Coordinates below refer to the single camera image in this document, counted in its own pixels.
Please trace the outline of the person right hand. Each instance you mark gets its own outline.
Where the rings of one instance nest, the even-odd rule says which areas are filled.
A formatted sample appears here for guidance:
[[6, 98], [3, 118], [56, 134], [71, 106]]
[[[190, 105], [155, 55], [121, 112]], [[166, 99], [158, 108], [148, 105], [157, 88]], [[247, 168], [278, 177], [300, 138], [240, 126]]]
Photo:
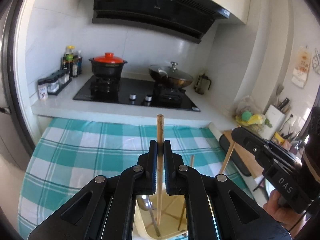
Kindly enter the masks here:
[[263, 209], [280, 222], [293, 238], [305, 225], [305, 218], [302, 214], [298, 214], [292, 209], [280, 207], [278, 204], [280, 197], [281, 194], [277, 190], [273, 190], [269, 196], [269, 200], [263, 205]]

